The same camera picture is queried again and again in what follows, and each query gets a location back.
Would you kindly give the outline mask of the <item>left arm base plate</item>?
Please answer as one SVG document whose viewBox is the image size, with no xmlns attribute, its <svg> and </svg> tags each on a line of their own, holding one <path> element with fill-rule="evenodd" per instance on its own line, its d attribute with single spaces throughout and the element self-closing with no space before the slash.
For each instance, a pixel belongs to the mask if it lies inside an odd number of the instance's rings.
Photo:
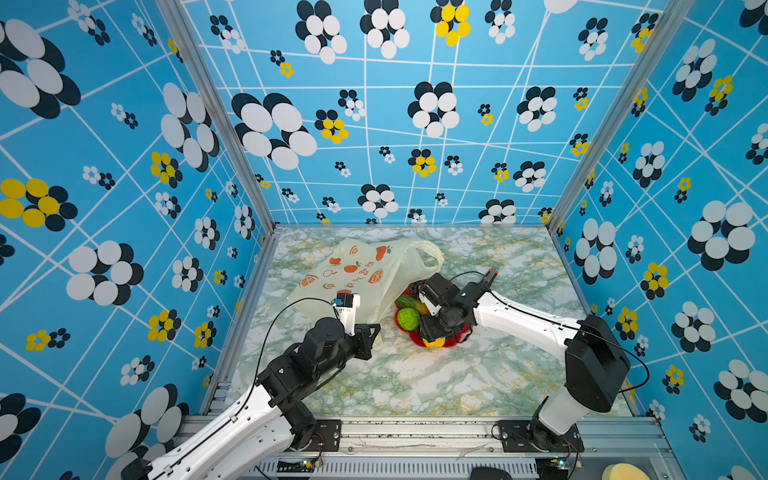
<svg viewBox="0 0 768 480">
<path fill-rule="evenodd" d="M 312 429 L 303 432 L 288 447 L 293 452 L 337 452 L 340 448 L 342 421 L 340 419 L 316 420 Z"/>
</svg>

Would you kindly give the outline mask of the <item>red flower-shaped plate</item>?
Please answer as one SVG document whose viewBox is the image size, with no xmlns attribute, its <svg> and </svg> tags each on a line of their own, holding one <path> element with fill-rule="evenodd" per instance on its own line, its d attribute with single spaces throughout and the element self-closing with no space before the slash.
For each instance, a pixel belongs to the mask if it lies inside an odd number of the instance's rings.
<svg viewBox="0 0 768 480">
<path fill-rule="evenodd" d="M 467 323 L 446 327 L 420 299 L 420 287 L 424 283 L 425 280 L 411 283 L 396 298 L 395 326 L 421 348 L 453 348 L 464 343 L 473 333 L 473 327 Z"/>
</svg>

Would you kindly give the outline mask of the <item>green bumpy fruit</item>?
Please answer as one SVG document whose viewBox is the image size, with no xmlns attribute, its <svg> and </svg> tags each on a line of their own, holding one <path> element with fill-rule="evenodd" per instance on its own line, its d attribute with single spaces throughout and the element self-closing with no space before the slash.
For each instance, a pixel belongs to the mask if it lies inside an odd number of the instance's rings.
<svg viewBox="0 0 768 480">
<path fill-rule="evenodd" d="M 396 322 L 400 329 L 406 332 L 414 332 L 419 329 L 421 314 L 415 308 L 400 308 L 397 311 Z"/>
</svg>

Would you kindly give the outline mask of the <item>translucent cream plastic bag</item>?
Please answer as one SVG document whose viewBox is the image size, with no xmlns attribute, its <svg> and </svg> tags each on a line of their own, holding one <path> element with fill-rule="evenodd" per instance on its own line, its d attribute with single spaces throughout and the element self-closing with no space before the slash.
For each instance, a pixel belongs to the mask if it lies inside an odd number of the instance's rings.
<svg viewBox="0 0 768 480">
<path fill-rule="evenodd" d="M 352 293 L 361 300 L 356 321 L 376 323 L 407 287 L 440 272 L 443 263 L 440 248 L 428 240 L 345 239 L 301 276 L 288 301 L 316 320 L 333 315 L 329 302 L 338 293 Z"/>
</svg>

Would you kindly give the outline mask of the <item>yellow bell pepper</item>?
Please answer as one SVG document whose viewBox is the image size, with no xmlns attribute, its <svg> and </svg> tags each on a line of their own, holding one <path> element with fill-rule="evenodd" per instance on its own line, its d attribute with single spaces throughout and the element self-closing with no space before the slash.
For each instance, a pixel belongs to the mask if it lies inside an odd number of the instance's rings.
<svg viewBox="0 0 768 480">
<path fill-rule="evenodd" d="M 433 341 L 428 341 L 427 339 L 423 339 L 422 342 L 426 348 L 443 348 L 446 343 L 446 339 L 437 338 Z"/>
</svg>

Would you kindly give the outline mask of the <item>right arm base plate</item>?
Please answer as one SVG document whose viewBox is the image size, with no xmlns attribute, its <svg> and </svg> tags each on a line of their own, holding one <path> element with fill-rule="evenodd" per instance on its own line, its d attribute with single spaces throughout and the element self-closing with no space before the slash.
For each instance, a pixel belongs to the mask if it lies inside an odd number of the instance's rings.
<svg viewBox="0 0 768 480">
<path fill-rule="evenodd" d="M 502 444 L 505 453 L 575 454 L 584 452 L 576 425 L 564 435 L 556 435 L 529 420 L 499 420 L 491 427 L 491 436 Z"/>
</svg>

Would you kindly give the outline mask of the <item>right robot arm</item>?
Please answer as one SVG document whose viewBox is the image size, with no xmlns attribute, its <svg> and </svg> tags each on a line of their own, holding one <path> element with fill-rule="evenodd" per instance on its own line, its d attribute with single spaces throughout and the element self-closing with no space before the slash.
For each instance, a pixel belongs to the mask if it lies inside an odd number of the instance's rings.
<svg viewBox="0 0 768 480">
<path fill-rule="evenodd" d="M 589 413 L 607 413 L 630 369 L 625 349 L 605 320 L 549 314 L 508 299 L 492 289 L 497 272 L 460 288 L 439 273 L 418 286 L 428 314 L 420 323 L 424 341 L 457 337 L 467 328 L 493 329 L 552 355 L 564 367 L 564 384 L 545 397 L 519 435 L 532 449 L 553 452 L 566 443 L 576 451 L 576 424 Z"/>
</svg>

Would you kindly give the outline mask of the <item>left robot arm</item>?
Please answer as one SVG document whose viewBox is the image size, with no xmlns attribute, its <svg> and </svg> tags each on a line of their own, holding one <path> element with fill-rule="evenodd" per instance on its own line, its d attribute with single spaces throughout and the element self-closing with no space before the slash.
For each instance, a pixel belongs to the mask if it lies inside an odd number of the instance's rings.
<svg viewBox="0 0 768 480">
<path fill-rule="evenodd" d="M 195 435 L 157 459 L 132 460 L 120 479 L 237 479 L 260 461 L 311 442 L 315 416 L 303 400 L 321 377 L 372 358 L 378 324 L 347 333 L 336 318 L 322 318 L 256 375 L 254 384 Z"/>
</svg>

